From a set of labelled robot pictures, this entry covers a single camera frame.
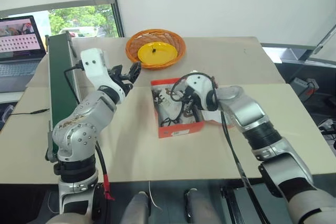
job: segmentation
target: yellow plate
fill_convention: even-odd
[[[176,57],[176,48],[165,42],[147,43],[138,50],[138,58],[151,65],[163,65]]]

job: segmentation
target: robotic arm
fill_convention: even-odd
[[[99,133],[111,122],[140,74],[140,63],[134,63],[128,74],[121,74],[122,66],[108,70],[103,52],[92,48],[81,53],[86,76],[96,91],[86,96],[67,118],[60,121],[52,132],[58,145],[58,163],[54,173],[60,175],[59,215],[48,223],[92,223],[99,218],[99,197],[103,195],[98,185],[95,146]],[[109,183],[104,175],[106,197]]]
[[[214,110],[218,106],[234,121],[254,156],[261,161],[258,169],[269,191],[286,200],[293,223],[335,222],[335,198],[314,187],[303,160],[241,87],[218,88],[214,94],[214,81],[197,73],[188,76],[185,84],[185,95],[190,99],[196,95],[200,108]]]

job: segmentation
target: laptop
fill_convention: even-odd
[[[45,54],[33,16],[0,19],[0,93],[24,91]]]

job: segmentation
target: tree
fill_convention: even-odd
[[[116,23],[111,5],[81,6],[49,11],[52,35],[65,27],[93,26],[102,27],[107,37],[117,37]]]

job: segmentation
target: orange basket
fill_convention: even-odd
[[[185,54],[185,43],[183,39],[172,31],[162,29],[148,29],[134,34],[126,44],[126,55],[132,62],[138,62],[138,50],[140,47],[151,42],[165,42],[176,48],[177,57],[162,65],[151,65],[141,63],[143,68],[158,70],[177,63]]]

